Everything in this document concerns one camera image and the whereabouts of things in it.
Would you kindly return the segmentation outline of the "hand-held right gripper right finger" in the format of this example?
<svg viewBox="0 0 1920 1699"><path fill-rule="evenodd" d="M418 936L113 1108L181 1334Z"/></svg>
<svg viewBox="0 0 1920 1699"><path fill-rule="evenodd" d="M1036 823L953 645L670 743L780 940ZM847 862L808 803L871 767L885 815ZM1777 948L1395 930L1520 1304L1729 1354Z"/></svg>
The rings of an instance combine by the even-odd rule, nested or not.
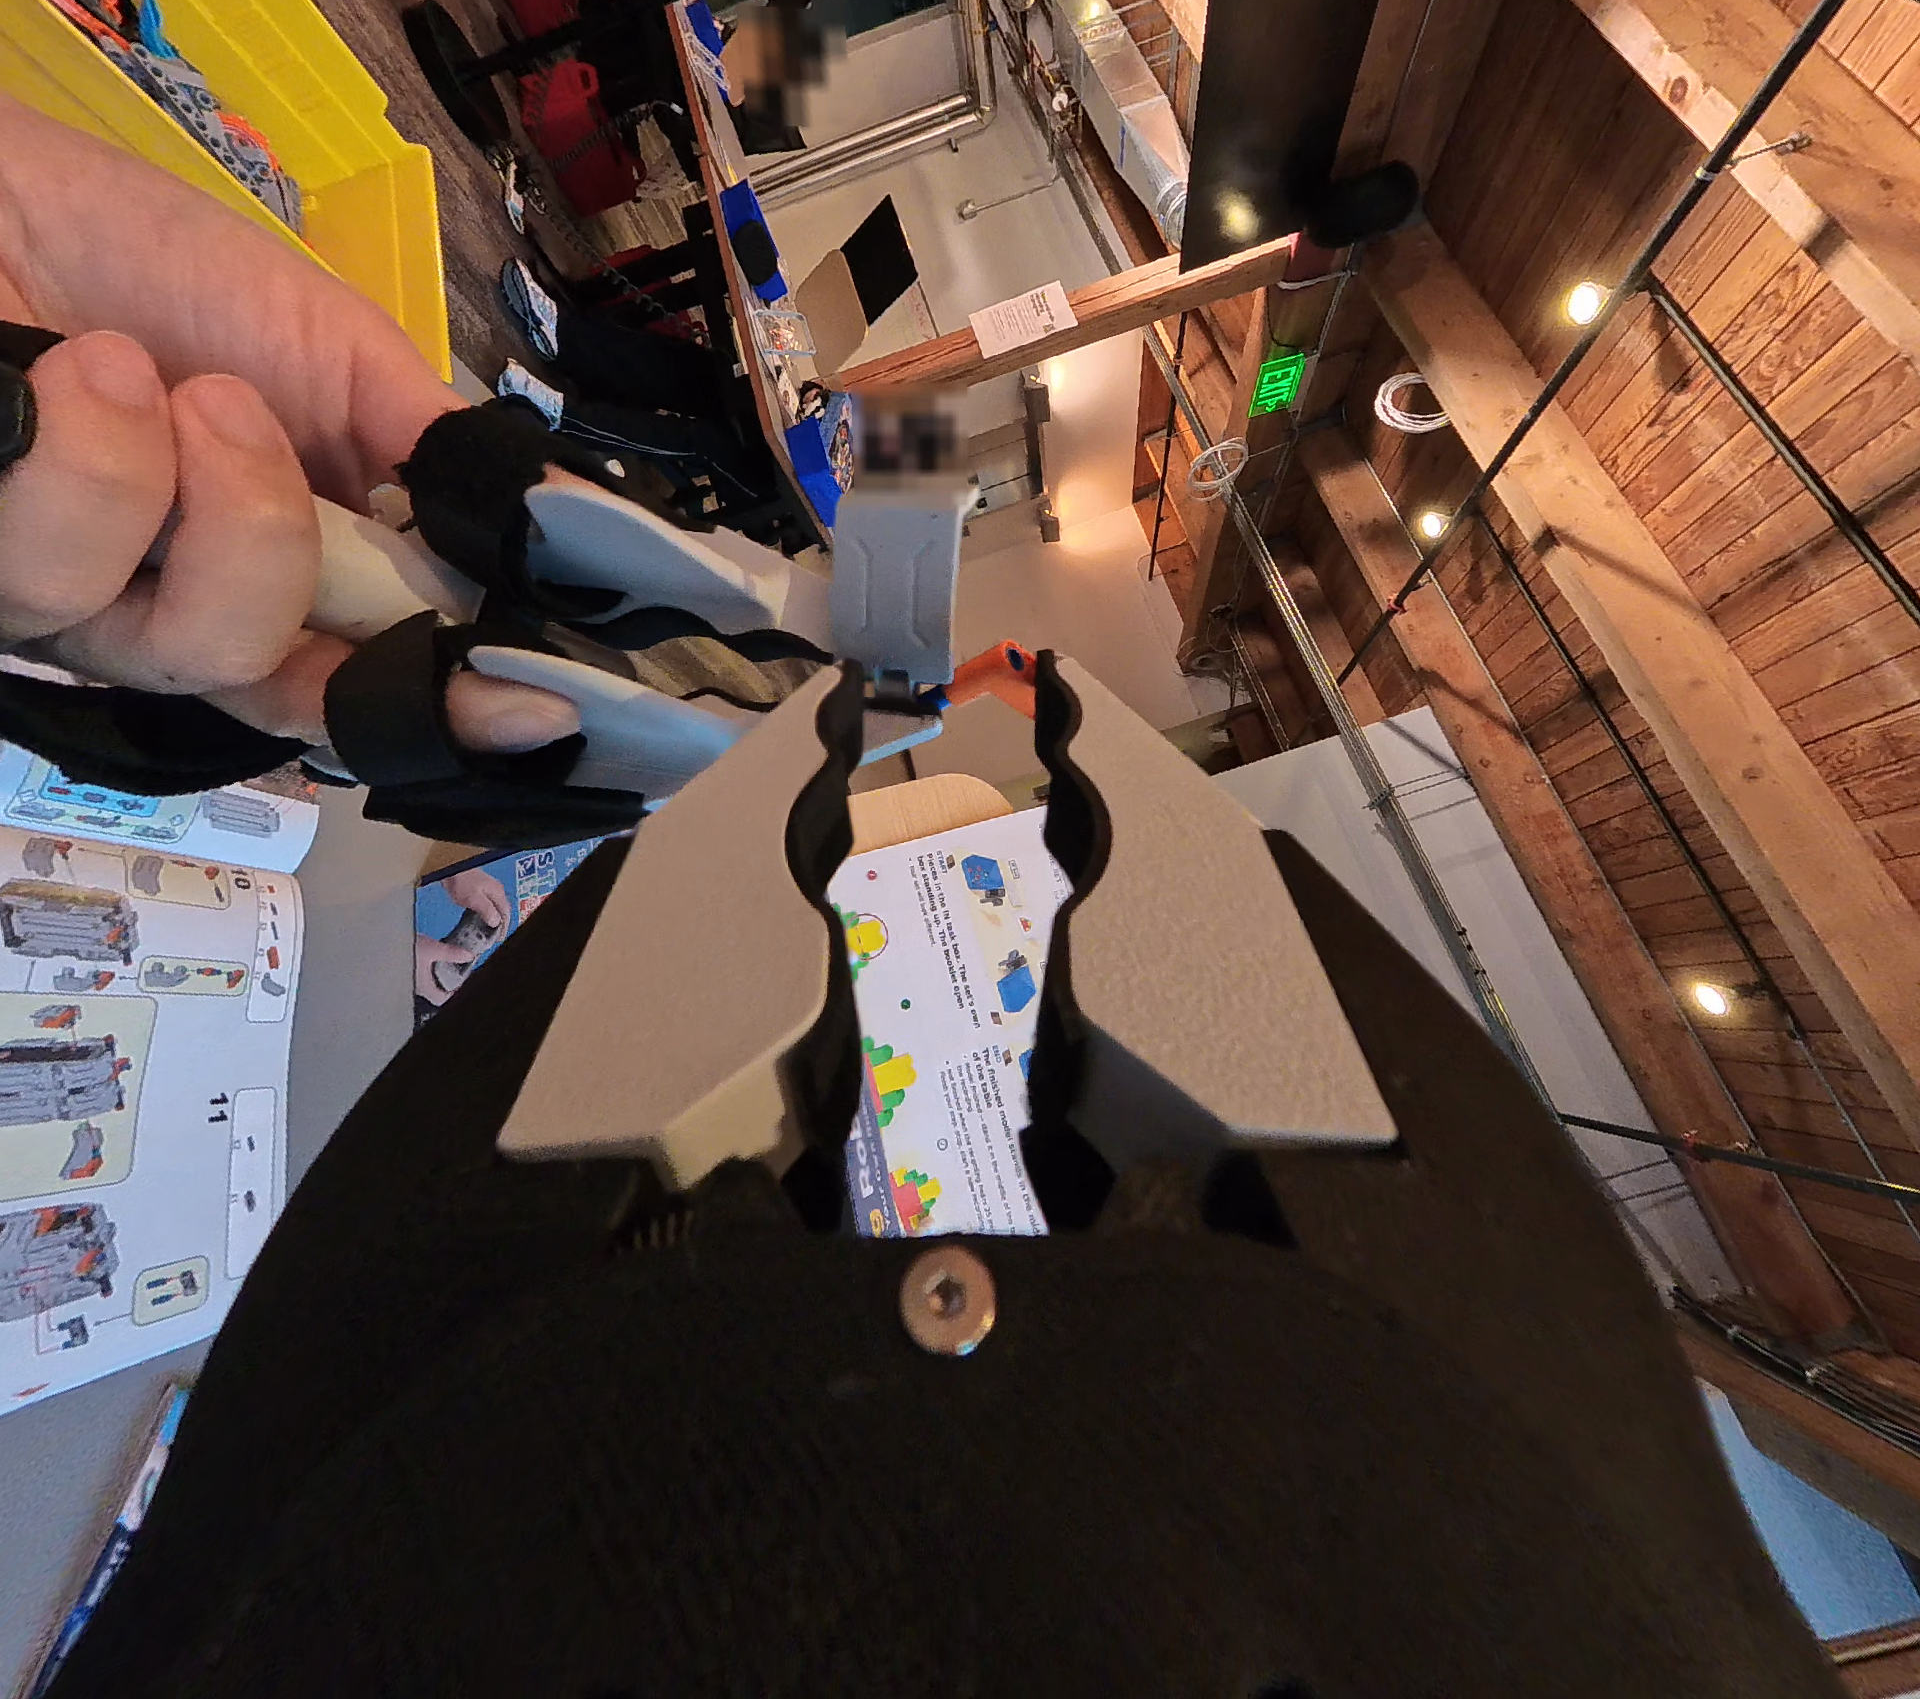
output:
<svg viewBox="0 0 1920 1699"><path fill-rule="evenodd" d="M1390 1150L1398 1124L1262 823L1081 661L1034 673L1044 847L1069 876L1027 1078L1049 1230L1143 1164Z"/></svg>

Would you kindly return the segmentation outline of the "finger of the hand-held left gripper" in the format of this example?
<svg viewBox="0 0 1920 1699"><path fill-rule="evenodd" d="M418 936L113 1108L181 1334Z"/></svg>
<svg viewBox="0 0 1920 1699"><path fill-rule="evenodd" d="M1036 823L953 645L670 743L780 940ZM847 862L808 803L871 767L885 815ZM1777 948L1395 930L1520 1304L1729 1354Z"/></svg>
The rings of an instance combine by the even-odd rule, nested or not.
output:
<svg viewBox="0 0 1920 1699"><path fill-rule="evenodd" d="M478 643L467 665L576 707L571 787L660 801L839 661L811 643Z"/></svg>
<svg viewBox="0 0 1920 1699"><path fill-rule="evenodd" d="M644 607L691 611L724 635L779 629L828 647L830 583L820 571L726 527L695 531L574 473L525 495L534 579L608 601L574 615L610 625Z"/></svg>

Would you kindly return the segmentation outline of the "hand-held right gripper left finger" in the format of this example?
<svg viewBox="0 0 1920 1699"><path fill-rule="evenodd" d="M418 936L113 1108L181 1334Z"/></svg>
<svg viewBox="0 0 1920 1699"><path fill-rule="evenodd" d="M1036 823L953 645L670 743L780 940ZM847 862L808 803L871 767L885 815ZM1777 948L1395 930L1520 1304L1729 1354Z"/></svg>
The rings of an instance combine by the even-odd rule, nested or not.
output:
<svg viewBox="0 0 1920 1699"><path fill-rule="evenodd" d="M637 829L497 1136L501 1188L625 1230L745 1166L852 1232L847 926L862 683L830 665Z"/></svg>

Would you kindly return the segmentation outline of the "grey toy panel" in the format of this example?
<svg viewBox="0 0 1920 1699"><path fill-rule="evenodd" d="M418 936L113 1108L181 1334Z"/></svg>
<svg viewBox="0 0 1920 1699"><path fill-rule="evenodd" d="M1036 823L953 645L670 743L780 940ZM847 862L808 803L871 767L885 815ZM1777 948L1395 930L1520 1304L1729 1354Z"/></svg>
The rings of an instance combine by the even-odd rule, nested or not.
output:
<svg viewBox="0 0 1920 1699"><path fill-rule="evenodd" d="M960 473L864 477L842 495L830 537L830 649L873 677L944 687L956 669L954 599L966 517Z"/></svg>

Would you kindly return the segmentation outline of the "orange toy connector piece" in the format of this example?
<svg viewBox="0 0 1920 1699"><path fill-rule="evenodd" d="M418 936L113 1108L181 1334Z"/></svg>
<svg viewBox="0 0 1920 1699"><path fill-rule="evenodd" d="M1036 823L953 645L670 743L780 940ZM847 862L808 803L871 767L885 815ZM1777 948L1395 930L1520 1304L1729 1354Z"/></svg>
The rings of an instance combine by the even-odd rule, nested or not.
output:
<svg viewBox="0 0 1920 1699"><path fill-rule="evenodd" d="M964 659L944 689L944 707L996 699L1032 721L1038 709L1038 657L1025 645L1005 639Z"/></svg>

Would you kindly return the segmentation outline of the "blue toy robot box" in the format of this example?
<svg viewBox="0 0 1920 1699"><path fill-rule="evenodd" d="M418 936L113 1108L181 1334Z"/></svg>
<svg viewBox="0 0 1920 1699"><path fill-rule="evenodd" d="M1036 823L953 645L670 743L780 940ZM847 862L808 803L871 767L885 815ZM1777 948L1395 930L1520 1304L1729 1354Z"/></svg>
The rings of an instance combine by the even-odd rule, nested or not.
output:
<svg viewBox="0 0 1920 1699"><path fill-rule="evenodd" d="M414 1022L429 1022L599 845L469 853L429 866L412 890Z"/></svg>

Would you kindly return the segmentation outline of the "long wooden table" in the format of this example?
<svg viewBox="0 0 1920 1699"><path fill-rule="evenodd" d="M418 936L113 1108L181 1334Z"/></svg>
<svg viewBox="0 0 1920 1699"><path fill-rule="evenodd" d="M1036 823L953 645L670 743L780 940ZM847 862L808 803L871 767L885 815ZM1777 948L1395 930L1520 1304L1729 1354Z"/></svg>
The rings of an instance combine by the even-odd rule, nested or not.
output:
<svg viewBox="0 0 1920 1699"><path fill-rule="evenodd" d="M736 369L736 377L752 391L758 429L776 463L776 473L787 499L800 519L800 525L796 527L796 531L802 535L800 539L808 545L826 549L833 539L833 529L815 507L811 495L804 491L804 485L800 485L787 439L782 437L790 419L785 405L785 389L790 389L787 379L787 363L782 355L768 359L758 347L758 329L754 321L758 297L743 273L739 257L735 255L724 219L724 191L728 185L743 179L743 171L739 171L735 155L739 151L739 139L733 133L733 119L726 111L718 85L709 77L709 61L704 59L704 51L696 45L695 33L684 17L684 5L666 5L664 21L677 55L679 71L682 75L686 93L691 95L686 99L686 115L691 119L693 135L696 137L695 143L699 145L696 157L701 161L701 183L704 187L710 219L718 239L718 257L730 303L733 339L743 361Z"/></svg>

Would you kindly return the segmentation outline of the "printed paper sheet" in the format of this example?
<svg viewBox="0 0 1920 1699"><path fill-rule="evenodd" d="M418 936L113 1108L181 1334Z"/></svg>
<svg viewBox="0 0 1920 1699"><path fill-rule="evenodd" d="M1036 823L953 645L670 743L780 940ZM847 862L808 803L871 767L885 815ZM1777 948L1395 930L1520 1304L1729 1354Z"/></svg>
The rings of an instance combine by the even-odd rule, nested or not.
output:
<svg viewBox="0 0 1920 1699"><path fill-rule="evenodd" d="M1036 805L857 853L828 884L861 1032L844 1144L861 1234L1047 1230L1021 1134L1070 880L1042 835Z"/></svg>

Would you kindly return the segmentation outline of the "wood and black chair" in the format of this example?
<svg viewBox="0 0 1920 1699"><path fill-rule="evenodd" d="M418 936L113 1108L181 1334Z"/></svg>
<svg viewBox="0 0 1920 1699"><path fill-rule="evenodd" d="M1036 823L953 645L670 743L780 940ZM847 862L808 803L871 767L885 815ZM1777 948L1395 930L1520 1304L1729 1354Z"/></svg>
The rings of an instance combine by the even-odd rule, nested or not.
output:
<svg viewBox="0 0 1920 1699"><path fill-rule="evenodd" d="M813 365L822 379L841 373L873 327L920 287L919 261L891 195L828 249L804 275L794 301L813 337Z"/></svg>

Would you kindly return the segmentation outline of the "white paper notice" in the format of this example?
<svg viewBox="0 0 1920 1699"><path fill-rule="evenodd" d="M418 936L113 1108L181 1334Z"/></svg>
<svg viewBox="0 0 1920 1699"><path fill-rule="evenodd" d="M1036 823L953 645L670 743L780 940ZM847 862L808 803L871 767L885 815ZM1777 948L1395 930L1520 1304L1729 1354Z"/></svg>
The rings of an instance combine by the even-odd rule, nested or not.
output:
<svg viewBox="0 0 1920 1699"><path fill-rule="evenodd" d="M1023 347L1079 327L1079 313L1061 279L1032 287L970 315L972 335L984 359L1008 357Z"/></svg>

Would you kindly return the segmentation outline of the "yellow plastic bin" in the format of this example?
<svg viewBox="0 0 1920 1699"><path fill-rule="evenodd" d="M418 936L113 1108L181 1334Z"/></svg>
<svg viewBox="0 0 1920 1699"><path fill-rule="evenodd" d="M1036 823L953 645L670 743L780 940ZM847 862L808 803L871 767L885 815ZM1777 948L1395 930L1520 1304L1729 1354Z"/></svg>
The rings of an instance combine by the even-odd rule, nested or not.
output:
<svg viewBox="0 0 1920 1699"><path fill-rule="evenodd" d="M259 127L301 185L303 227L246 185L48 0L3 0L3 83L13 97L222 199L396 319L452 377L436 175L388 121L381 85L313 0L156 0L177 41L230 113Z"/></svg>

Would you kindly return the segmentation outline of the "open instruction booklet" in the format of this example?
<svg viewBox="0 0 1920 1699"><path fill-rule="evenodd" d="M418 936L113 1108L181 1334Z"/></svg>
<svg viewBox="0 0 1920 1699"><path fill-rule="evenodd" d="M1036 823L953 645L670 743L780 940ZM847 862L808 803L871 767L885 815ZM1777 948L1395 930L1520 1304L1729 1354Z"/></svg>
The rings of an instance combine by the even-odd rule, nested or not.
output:
<svg viewBox="0 0 1920 1699"><path fill-rule="evenodd" d="M318 809L5 745L5 1414L214 1334L268 1240Z"/></svg>

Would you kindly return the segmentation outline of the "silver pipe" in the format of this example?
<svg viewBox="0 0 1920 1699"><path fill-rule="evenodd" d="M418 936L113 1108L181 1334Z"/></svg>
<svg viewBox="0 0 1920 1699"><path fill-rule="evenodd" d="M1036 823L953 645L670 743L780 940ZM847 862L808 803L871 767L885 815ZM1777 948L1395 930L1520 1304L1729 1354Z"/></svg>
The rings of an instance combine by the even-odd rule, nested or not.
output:
<svg viewBox="0 0 1920 1699"><path fill-rule="evenodd" d="M940 145L956 149L960 141L993 127L998 107L996 55L989 39L990 0L956 0L956 25L964 79L958 91L758 169L752 179L758 197L768 205L799 201Z"/></svg>

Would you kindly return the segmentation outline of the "blue flat packet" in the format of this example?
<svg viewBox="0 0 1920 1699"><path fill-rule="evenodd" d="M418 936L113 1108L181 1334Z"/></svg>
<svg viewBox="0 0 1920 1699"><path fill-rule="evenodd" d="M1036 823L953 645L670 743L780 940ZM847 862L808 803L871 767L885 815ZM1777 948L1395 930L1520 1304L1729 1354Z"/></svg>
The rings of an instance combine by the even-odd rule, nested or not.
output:
<svg viewBox="0 0 1920 1699"><path fill-rule="evenodd" d="M14 1692L19 1696L48 1694L63 1666L78 1646L78 1640L84 1636L92 1616L98 1612L108 1590L113 1588L113 1582L123 1570L134 1538L148 1516L152 1500L158 1492L158 1482L164 1476L162 1472L171 1462L175 1450L172 1446L179 1440L181 1420L185 1416L190 1390L190 1380L175 1380L160 1396L162 1402L158 1404L156 1420L147 1444L139 1454L139 1464L133 1470L129 1490L113 1510L107 1536L92 1564L86 1566L84 1574L81 1576L81 1584L72 1596L72 1602L48 1632L43 1652L30 1670L32 1674L27 1676L21 1686L17 1686Z"/></svg>

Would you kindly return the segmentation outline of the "silver air duct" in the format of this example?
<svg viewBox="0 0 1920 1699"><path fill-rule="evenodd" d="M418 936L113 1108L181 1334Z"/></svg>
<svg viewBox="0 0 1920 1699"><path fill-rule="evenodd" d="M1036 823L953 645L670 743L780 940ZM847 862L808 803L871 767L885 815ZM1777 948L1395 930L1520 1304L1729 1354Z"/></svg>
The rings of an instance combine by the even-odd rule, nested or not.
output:
<svg viewBox="0 0 1920 1699"><path fill-rule="evenodd" d="M1121 179L1180 249L1190 153L1178 113L1111 0L1047 0L1062 75Z"/></svg>

